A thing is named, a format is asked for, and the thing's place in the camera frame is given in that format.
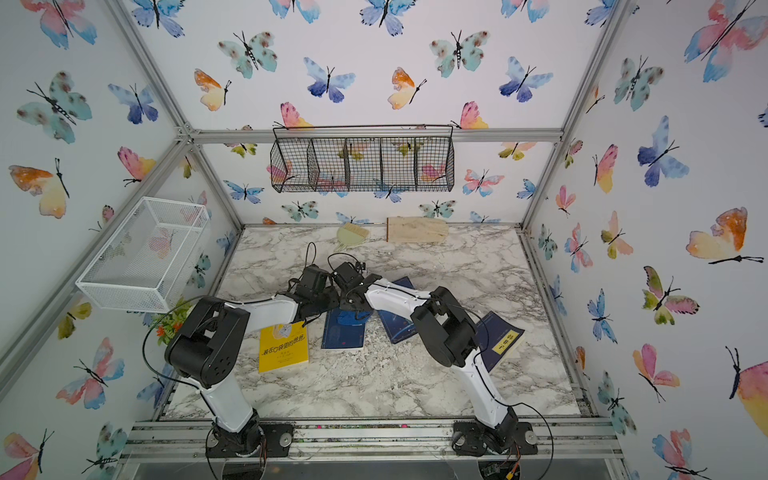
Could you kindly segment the blue microfiber cloth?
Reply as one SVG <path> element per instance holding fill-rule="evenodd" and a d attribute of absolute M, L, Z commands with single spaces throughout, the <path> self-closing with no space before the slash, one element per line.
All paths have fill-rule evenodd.
<path fill-rule="evenodd" d="M 337 323 L 345 327 L 362 327 L 368 322 L 370 316 L 370 312 L 339 310 Z"/>

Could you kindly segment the dark blue yellow-label book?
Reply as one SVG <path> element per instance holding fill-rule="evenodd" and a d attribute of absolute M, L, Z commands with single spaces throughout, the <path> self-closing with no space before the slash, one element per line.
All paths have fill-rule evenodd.
<path fill-rule="evenodd" d="M 323 350 L 359 350 L 364 346 L 366 324 L 362 327 L 345 327 L 337 323 L 338 311 L 327 314 L 321 348 Z"/>

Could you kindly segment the blue Little Prince book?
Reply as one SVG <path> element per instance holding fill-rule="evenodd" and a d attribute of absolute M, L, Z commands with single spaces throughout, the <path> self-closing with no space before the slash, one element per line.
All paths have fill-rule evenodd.
<path fill-rule="evenodd" d="M 397 281 L 392 282 L 391 288 L 405 290 L 406 293 L 409 293 L 413 289 L 413 285 L 408 277 L 402 277 Z M 389 310 L 381 309 L 378 309 L 377 313 L 384 330 L 393 345 L 401 343 L 417 333 L 410 316 L 403 317 L 396 315 Z"/>

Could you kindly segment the navy yellow-label book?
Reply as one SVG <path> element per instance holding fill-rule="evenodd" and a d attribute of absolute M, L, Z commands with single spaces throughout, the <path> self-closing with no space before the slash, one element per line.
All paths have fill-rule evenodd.
<path fill-rule="evenodd" d="M 482 317 L 475 335 L 483 363 L 492 372 L 504 356 L 522 340 L 526 330 L 512 325 L 495 312 Z"/>

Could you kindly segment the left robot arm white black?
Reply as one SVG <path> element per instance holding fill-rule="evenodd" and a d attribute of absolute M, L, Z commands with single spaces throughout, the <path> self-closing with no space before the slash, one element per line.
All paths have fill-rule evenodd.
<path fill-rule="evenodd" d="M 268 453 L 259 414 L 245 399 L 233 373 L 246 335 L 275 326 L 305 325 L 339 305 L 331 274 L 312 264 L 288 290 L 244 302 L 203 296 L 165 350 L 181 382 L 198 389 L 214 416 L 206 455 L 246 458 Z"/>

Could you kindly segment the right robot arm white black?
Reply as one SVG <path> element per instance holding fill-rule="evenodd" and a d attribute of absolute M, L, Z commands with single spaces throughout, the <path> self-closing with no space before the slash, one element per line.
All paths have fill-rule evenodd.
<path fill-rule="evenodd" d="M 414 290 L 375 274 L 334 273 L 332 278 L 342 308 L 410 318 L 432 359 L 458 378 L 470 398 L 474 419 L 453 425 L 451 448 L 457 455 L 538 453 L 532 425 L 521 421 L 514 407 L 502 399 L 475 341 L 477 325 L 448 289 Z"/>

